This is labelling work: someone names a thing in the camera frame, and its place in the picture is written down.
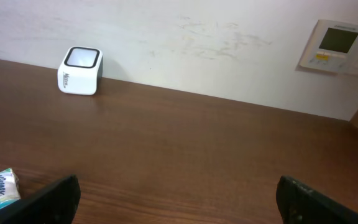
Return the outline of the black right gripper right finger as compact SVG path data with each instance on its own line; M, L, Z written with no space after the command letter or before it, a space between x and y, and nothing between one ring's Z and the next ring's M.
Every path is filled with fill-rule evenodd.
M358 224L358 213L293 177L281 176L276 203L285 224Z

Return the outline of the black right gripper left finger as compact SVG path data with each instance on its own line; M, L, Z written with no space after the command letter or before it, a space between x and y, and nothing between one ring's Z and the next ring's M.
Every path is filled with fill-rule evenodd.
M80 197L77 176L69 175L0 209L0 224L71 224Z

